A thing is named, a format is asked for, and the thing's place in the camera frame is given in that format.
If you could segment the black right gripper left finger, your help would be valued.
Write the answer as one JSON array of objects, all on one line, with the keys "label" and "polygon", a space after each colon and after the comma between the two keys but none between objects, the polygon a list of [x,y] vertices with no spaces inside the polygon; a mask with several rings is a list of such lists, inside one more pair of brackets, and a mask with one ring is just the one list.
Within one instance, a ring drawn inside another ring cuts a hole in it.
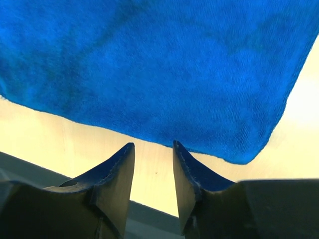
[{"label": "black right gripper left finger", "polygon": [[97,213],[98,218],[123,238],[130,203],[135,166],[135,145],[127,143],[113,156],[87,172],[70,179],[58,187],[44,188],[60,195],[86,193],[84,205]]}]

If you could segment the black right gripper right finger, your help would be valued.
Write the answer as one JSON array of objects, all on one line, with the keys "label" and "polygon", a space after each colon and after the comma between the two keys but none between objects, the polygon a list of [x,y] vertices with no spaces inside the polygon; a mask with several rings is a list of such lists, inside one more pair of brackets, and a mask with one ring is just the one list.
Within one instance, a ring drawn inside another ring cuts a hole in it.
[{"label": "black right gripper right finger", "polygon": [[173,174],[184,236],[239,235],[239,186],[196,160],[173,142]]}]

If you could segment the blue towel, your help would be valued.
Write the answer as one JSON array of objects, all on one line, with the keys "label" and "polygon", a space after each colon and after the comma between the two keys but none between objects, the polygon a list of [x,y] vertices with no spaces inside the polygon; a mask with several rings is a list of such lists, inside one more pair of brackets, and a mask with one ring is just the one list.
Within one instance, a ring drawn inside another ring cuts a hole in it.
[{"label": "blue towel", "polygon": [[0,93],[247,164],[318,33],[316,0],[3,0]]}]

